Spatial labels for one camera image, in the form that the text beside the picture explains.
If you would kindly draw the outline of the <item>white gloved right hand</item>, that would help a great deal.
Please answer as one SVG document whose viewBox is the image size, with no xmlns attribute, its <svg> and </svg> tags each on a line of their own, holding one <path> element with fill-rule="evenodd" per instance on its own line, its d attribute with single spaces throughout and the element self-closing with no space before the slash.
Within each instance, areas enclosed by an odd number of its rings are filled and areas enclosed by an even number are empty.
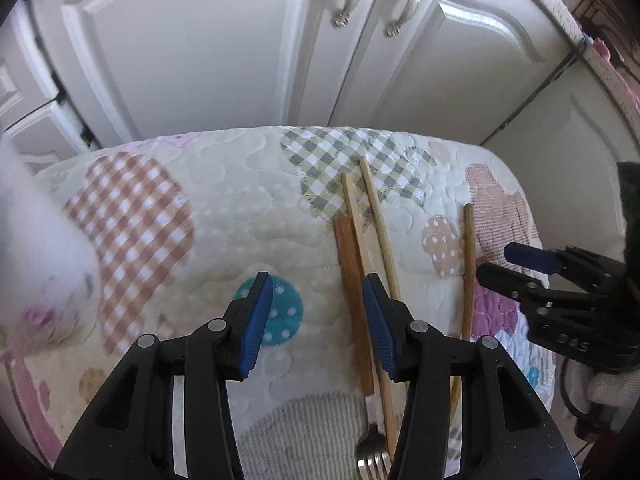
<svg viewBox="0 0 640 480">
<path fill-rule="evenodd" d="M 595 373 L 574 361 L 565 375 L 568 398 L 582 413 L 597 404 L 604 406 L 603 418 L 614 432 L 620 432 L 634 410 L 640 391 L 640 370 L 620 374 Z"/>
</svg>

